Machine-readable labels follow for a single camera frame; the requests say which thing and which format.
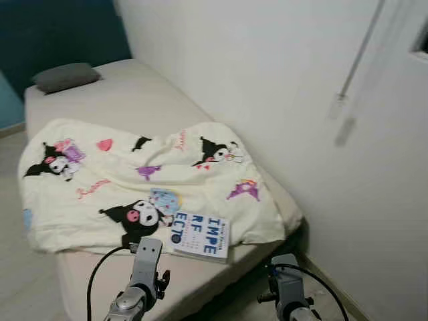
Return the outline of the white book blue lettering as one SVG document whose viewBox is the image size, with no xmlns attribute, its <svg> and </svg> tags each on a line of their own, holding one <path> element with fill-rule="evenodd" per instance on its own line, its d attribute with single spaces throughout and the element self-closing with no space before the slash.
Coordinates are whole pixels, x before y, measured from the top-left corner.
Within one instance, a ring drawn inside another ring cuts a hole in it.
<svg viewBox="0 0 428 321">
<path fill-rule="evenodd" d="M 181 255 L 225 263 L 230 229 L 226 218 L 178 211 L 173 217 L 169 245 Z"/>
</svg>

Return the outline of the cream cartoon print quilt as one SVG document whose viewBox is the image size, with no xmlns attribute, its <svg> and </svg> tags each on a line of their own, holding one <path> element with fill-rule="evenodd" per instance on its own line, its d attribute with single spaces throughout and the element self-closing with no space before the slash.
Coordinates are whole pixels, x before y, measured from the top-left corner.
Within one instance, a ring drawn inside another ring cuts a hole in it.
<svg viewBox="0 0 428 321">
<path fill-rule="evenodd" d="M 223 218 L 229 244 L 283 241 L 300 225 L 228 126 L 144 136 L 59 118 L 24 148 L 17 174 L 27 237 L 45 253 L 98 253 L 141 237 L 169 241 L 193 215 Z"/>
</svg>

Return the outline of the grey pillow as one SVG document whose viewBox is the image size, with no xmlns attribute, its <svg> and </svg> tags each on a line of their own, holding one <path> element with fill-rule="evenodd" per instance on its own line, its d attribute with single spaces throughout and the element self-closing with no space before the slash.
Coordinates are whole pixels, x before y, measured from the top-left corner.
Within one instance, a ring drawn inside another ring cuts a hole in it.
<svg viewBox="0 0 428 321">
<path fill-rule="evenodd" d="M 74 62 L 49 68 L 31 77 L 34 86 L 43 94 L 55 94 L 71 88 L 79 88 L 103 79 L 87 62 Z"/>
</svg>

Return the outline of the mattress with beige sheet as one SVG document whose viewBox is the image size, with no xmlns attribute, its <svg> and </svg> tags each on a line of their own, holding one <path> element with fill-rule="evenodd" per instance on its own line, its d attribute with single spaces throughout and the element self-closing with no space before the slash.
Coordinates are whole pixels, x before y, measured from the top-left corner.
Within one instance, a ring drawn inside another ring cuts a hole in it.
<svg viewBox="0 0 428 321">
<path fill-rule="evenodd" d="M 55 94 L 43 94 L 34 87 L 25 91 L 25 130 L 29 140 L 59 118 L 82 120 L 144 136 L 169 136 L 201 122 L 216 122 L 165 77 L 142 62 L 134 59 L 110 62 L 97 67 L 97 71 L 103 79 L 79 88 Z M 272 184 L 278 204 L 292 201 L 300 212 L 291 195 L 261 168 L 259 162 L 255 159 L 254 162 Z M 225 263 L 175 253 L 169 241 L 163 241 L 160 267 L 171 271 L 172 282 L 165 299 L 146 317 L 152 321 L 174 321 L 199 311 L 208 300 L 238 281 L 284 241 L 230 245 Z M 49 253 L 58 264 L 62 303 L 70 320 L 86 321 L 89 277 L 98 260 L 114 248 L 98 253 L 84 250 Z"/>
</svg>

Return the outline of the dark window opening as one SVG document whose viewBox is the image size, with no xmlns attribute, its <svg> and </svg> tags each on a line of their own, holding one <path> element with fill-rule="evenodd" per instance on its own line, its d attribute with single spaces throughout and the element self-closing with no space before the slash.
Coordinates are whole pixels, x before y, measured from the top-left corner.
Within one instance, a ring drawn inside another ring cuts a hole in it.
<svg viewBox="0 0 428 321">
<path fill-rule="evenodd" d="M 419 32 L 417 33 L 416 39 L 413 41 L 413 44 L 411 45 L 411 49 L 410 49 L 410 52 L 413 55 L 419 56 L 420 59 L 424 59 L 424 60 L 428 59 L 427 33 L 428 33 L 428 27 L 427 27 L 427 22 L 425 22 L 419 28 Z"/>
</svg>

